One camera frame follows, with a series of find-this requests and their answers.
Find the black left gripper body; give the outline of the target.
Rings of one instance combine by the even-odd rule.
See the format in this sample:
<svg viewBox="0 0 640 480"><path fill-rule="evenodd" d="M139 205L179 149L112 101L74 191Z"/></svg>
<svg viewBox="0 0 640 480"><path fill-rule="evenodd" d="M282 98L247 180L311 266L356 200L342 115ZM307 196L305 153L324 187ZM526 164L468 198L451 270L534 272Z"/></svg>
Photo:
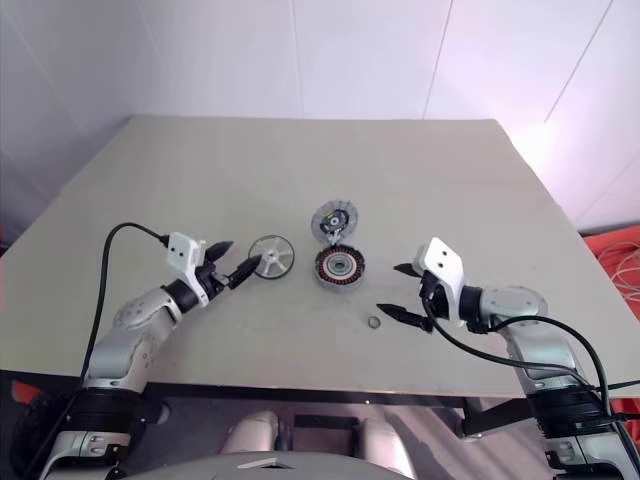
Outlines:
<svg viewBox="0 0 640 480"><path fill-rule="evenodd" d="M204 259L203 264L197 268L197 280L206 298L211 301L228 287L231 278L229 274L219 273L214 262Z"/></svg>

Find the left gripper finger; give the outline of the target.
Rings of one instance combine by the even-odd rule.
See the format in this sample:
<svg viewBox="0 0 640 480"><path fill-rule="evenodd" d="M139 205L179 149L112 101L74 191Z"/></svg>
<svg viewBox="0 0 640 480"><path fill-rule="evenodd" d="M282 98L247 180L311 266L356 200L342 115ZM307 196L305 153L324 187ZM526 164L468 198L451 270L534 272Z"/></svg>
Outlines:
<svg viewBox="0 0 640 480"><path fill-rule="evenodd" d="M261 255L254 255L246 258L232 273L227 275L227 287L234 290L240 286L255 272L261 261Z"/></svg>
<svg viewBox="0 0 640 480"><path fill-rule="evenodd" d="M207 263L215 263L221 259L232 247L233 241L220 241L209 246L205 251Z"/></svg>

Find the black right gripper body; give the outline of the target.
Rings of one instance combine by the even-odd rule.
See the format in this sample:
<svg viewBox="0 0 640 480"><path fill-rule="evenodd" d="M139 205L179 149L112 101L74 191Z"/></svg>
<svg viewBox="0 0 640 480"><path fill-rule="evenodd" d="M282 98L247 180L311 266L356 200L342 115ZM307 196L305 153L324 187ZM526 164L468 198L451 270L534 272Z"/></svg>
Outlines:
<svg viewBox="0 0 640 480"><path fill-rule="evenodd" d="M449 302L444 285L430 272L424 272L421 278L419 298L422 301L425 316L429 320L450 319Z"/></svg>

